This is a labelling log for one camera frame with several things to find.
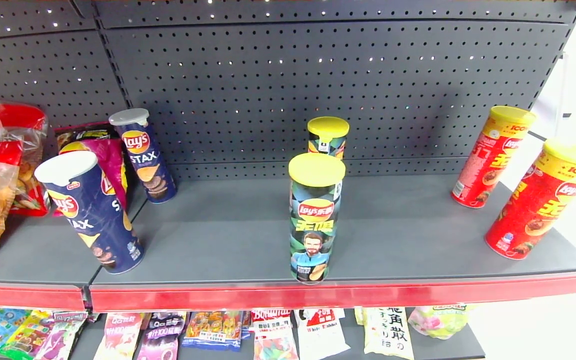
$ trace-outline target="store shelving unit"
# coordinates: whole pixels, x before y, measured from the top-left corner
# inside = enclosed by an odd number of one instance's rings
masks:
[[[128,216],[146,202],[132,191]],[[99,262],[66,219],[11,217],[0,244],[0,307],[84,310],[85,291]]]
[[[382,355],[364,354],[364,328],[355,323],[352,310],[346,309],[345,318],[341,319],[343,335],[350,350],[335,355],[334,360],[376,360]],[[104,335],[105,316],[95,323],[86,324],[70,360],[91,360]],[[294,330],[297,343],[297,330]],[[469,326],[456,333],[449,341],[423,336],[410,328],[410,341],[413,344],[415,360],[480,360],[485,354]],[[209,351],[196,348],[179,348],[178,360],[206,359],[211,360],[250,360],[253,358],[252,338],[242,340],[241,351]]]

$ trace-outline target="navy blue lay's stax can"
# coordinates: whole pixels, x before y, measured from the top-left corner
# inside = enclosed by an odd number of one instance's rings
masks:
[[[148,125],[149,115],[148,110],[135,108],[115,112],[108,120],[121,135],[148,200],[160,204],[172,199],[177,187],[163,161],[153,128]]]
[[[91,151],[72,151],[34,171],[58,210],[110,274],[129,271],[144,258],[133,224]]]

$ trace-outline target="red chip canister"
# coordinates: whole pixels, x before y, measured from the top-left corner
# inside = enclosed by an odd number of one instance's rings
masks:
[[[485,235],[506,258],[521,260],[576,197],[576,143],[547,139]]]
[[[463,167],[452,198],[469,208],[483,208],[519,143],[537,117],[511,106],[493,106]]]

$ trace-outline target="purple snack bag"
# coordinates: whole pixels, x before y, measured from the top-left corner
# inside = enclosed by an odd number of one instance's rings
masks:
[[[175,360],[186,312],[153,312],[141,338],[137,360]]]

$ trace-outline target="white snack bag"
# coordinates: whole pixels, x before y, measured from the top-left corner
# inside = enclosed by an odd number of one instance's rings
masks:
[[[363,353],[415,360],[405,307],[364,307]]]
[[[339,323],[340,314],[343,314],[343,309],[341,312],[336,309],[295,312],[301,360],[321,360],[350,349]]]

